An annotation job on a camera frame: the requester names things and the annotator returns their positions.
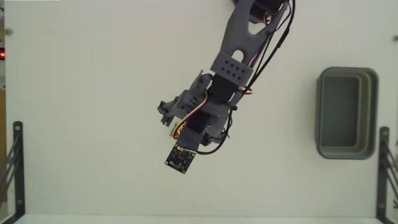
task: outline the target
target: black circuit board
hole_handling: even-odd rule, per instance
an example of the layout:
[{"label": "black circuit board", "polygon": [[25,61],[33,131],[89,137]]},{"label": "black circuit board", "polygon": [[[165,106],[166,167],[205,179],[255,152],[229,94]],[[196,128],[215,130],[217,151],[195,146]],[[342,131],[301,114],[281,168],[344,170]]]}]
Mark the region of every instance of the black circuit board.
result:
[{"label": "black circuit board", "polygon": [[175,145],[170,152],[165,164],[185,174],[195,156],[195,152],[183,149]]}]

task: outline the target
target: gray plastic tray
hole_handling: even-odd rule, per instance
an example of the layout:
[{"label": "gray plastic tray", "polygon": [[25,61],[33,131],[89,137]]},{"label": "gray plastic tray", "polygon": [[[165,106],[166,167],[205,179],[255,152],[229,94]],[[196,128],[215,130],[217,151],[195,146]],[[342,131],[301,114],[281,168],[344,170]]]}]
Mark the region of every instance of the gray plastic tray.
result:
[{"label": "gray plastic tray", "polygon": [[328,68],[318,79],[315,141],[327,159],[374,152],[378,79],[369,68]]}]

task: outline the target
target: robotic arm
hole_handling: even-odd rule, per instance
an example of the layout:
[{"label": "robotic arm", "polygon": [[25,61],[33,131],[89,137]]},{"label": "robotic arm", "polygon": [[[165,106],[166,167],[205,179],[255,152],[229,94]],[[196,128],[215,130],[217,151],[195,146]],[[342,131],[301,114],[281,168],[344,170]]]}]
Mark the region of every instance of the robotic arm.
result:
[{"label": "robotic arm", "polygon": [[[251,94],[250,87],[283,43],[295,11],[294,0],[293,8],[290,0],[240,0],[235,3],[221,50],[211,66],[215,74],[199,74],[188,90],[173,101],[162,101],[158,107],[164,125],[170,126],[174,117],[181,119],[172,132],[177,142],[165,163],[183,174],[197,154],[212,154],[222,146],[233,122],[233,111],[237,110],[237,104],[244,95]],[[253,74],[261,52],[263,58],[272,36],[282,26],[287,9],[289,15],[282,24],[288,18],[290,21],[285,32],[262,68],[259,70],[258,67]],[[266,26],[257,34],[251,34],[249,21],[264,21]],[[244,55],[242,61],[232,58],[237,50]],[[208,146],[212,142],[218,143],[216,149],[209,152],[198,150],[200,144]]]}]

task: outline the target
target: black metal stand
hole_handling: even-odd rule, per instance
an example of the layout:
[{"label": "black metal stand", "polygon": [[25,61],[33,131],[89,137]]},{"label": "black metal stand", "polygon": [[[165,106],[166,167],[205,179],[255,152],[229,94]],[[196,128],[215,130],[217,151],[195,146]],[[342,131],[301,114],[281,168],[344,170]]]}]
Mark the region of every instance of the black metal stand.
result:
[{"label": "black metal stand", "polygon": [[379,140],[379,172],[377,178],[377,210],[376,218],[383,224],[394,224],[387,218],[387,186],[389,181],[388,169],[391,168],[388,160],[388,142],[390,136],[390,129],[383,127],[380,129]]},{"label": "black metal stand", "polygon": [[4,199],[7,190],[14,179],[15,185],[15,214],[3,224],[12,224],[25,215],[25,177],[24,177],[24,136],[22,122],[13,124],[14,142],[6,158],[6,164],[0,171],[1,195]]}]

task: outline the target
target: white wall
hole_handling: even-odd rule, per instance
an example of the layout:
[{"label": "white wall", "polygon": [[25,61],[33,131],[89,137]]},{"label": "white wall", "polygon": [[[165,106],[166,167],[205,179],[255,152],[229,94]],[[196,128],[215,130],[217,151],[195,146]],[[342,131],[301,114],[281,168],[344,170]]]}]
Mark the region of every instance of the white wall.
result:
[{"label": "white wall", "polygon": [[330,66],[375,69],[378,125],[395,136],[397,8],[298,1],[232,138],[180,175],[164,166],[174,142],[156,107],[211,66],[229,0],[6,2],[7,123],[25,124],[27,213],[374,217],[377,154],[318,155],[315,84]]}]

